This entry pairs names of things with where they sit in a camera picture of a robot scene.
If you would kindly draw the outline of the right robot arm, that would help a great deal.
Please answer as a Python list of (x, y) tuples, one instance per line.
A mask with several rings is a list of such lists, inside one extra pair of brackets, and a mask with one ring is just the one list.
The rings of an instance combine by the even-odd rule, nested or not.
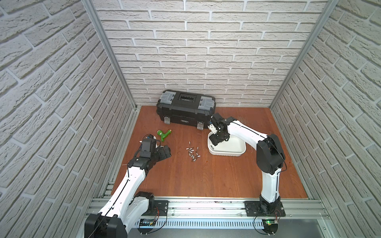
[(216, 113), (210, 117), (209, 138), (214, 146), (236, 136), (256, 150), (256, 163), (262, 171), (262, 192), (260, 208), (262, 213), (270, 214), (280, 204), (280, 174), (285, 162), (285, 153), (277, 135), (255, 131), (233, 117), (227, 119)]

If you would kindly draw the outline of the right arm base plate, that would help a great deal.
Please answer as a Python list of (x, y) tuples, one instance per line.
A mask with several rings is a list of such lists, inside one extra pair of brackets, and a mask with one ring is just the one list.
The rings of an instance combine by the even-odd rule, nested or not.
[(285, 217), (286, 213), (282, 202), (267, 203), (266, 201), (244, 201), (248, 217)]

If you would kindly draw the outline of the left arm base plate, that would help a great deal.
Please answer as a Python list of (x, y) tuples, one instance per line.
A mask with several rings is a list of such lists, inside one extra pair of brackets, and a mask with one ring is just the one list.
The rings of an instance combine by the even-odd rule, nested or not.
[(158, 213), (162, 216), (162, 210), (166, 213), (168, 212), (168, 205), (168, 200), (155, 200), (153, 204), (149, 205), (149, 209), (142, 216), (156, 216)]

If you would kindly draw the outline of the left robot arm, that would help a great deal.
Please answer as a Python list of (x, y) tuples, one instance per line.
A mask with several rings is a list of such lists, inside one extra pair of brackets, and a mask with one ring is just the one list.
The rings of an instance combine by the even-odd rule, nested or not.
[(170, 148), (158, 142), (152, 135), (147, 135), (141, 141), (112, 197), (97, 214), (87, 217), (84, 223), (86, 238), (126, 238), (145, 213), (153, 213), (155, 218), (152, 223), (156, 224), (160, 212), (165, 210), (154, 206), (153, 193), (137, 192), (137, 189), (157, 162), (171, 157)]

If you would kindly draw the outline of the white plastic storage box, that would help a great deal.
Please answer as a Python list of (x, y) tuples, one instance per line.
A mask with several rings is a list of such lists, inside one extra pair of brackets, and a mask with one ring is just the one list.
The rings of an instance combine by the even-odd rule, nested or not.
[(246, 152), (246, 143), (236, 136), (230, 136), (228, 141), (223, 141), (214, 146), (210, 140), (213, 132), (208, 134), (207, 146), (210, 154), (216, 156), (241, 156)]

